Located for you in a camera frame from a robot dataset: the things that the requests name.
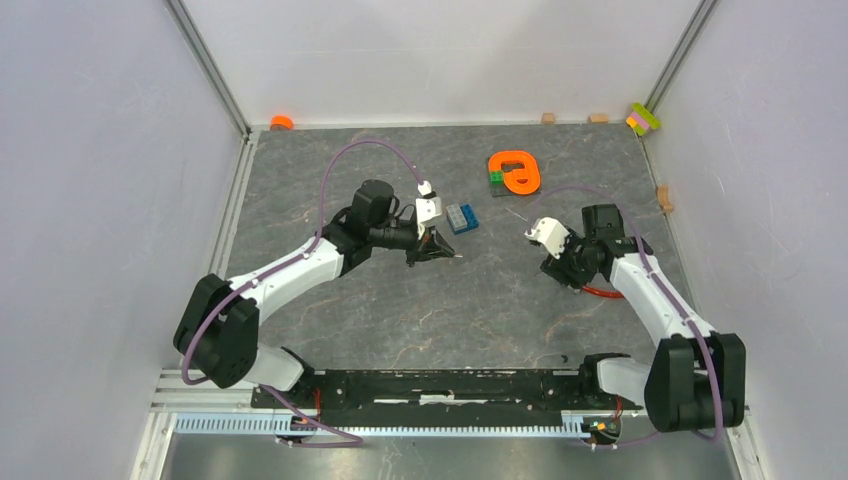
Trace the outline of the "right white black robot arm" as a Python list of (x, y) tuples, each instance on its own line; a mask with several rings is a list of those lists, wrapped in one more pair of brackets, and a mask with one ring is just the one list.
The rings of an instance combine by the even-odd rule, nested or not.
[(585, 357), (580, 400), (602, 408), (616, 396), (646, 409), (662, 433), (719, 431), (745, 417), (746, 347), (692, 309), (661, 271), (649, 245), (614, 204), (582, 210), (577, 232), (552, 217), (535, 220), (525, 237), (547, 253), (540, 269), (572, 289), (598, 275), (629, 303), (655, 353), (649, 364), (620, 353)]

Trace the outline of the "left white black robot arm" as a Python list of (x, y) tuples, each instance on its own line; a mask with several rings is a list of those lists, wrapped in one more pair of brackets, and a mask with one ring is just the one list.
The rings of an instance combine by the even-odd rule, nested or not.
[(290, 407), (306, 405), (314, 394), (307, 365), (286, 348), (262, 343), (260, 326), (310, 289), (350, 273), (376, 248), (404, 252), (408, 266), (454, 257), (436, 227), (441, 198), (428, 182), (418, 191), (405, 217), (390, 184), (366, 180), (350, 205), (298, 249), (247, 274), (201, 278), (173, 337), (184, 368), (221, 389), (245, 381), (275, 389)]

